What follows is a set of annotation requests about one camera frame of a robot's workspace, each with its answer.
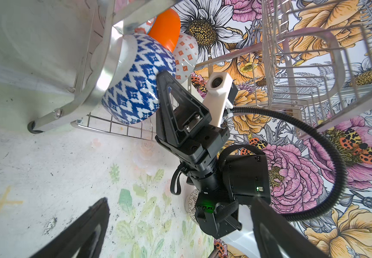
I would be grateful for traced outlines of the plain orange bowl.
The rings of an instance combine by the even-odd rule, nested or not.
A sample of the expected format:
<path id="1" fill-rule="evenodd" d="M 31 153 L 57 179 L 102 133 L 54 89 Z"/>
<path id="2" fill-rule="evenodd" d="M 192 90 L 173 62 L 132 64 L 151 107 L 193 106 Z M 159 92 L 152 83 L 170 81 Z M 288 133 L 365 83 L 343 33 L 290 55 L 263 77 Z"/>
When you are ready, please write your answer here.
<path id="1" fill-rule="evenodd" d="M 158 41 L 164 48 L 173 52 L 180 35 L 180 17 L 178 13 L 169 8 L 159 14 L 148 35 Z"/>

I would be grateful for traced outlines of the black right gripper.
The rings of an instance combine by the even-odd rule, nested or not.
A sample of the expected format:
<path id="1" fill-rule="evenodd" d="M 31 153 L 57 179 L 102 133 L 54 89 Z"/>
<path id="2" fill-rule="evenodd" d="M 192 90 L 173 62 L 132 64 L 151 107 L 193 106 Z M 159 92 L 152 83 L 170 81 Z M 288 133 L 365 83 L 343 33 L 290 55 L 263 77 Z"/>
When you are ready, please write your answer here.
<path id="1" fill-rule="evenodd" d="M 180 160 L 170 183 L 170 192 L 181 193 L 182 174 L 187 176 L 187 183 L 199 191 L 221 189 L 217 155 L 229 139 L 229 129 L 208 125 L 212 120 L 209 109 L 168 71 L 157 75 L 157 90 L 160 107 L 156 112 L 155 139 Z"/>

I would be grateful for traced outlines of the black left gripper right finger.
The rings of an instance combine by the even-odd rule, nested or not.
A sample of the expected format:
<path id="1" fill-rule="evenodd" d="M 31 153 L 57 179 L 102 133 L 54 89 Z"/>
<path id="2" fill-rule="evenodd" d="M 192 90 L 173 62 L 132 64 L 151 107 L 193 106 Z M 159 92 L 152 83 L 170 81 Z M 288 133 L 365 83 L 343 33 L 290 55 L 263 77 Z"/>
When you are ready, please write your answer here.
<path id="1" fill-rule="evenodd" d="M 327 257 L 259 197 L 252 201 L 251 218 L 262 258 L 281 258 L 284 254 L 289 258 Z"/>

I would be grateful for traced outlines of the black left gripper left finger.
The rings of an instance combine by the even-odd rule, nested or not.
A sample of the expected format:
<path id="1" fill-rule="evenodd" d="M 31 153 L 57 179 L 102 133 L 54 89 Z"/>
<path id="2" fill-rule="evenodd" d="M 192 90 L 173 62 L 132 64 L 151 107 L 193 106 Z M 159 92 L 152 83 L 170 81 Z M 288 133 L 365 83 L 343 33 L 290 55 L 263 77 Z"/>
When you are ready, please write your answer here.
<path id="1" fill-rule="evenodd" d="M 98 258 L 107 232 L 110 208 L 99 199 L 33 258 Z"/>

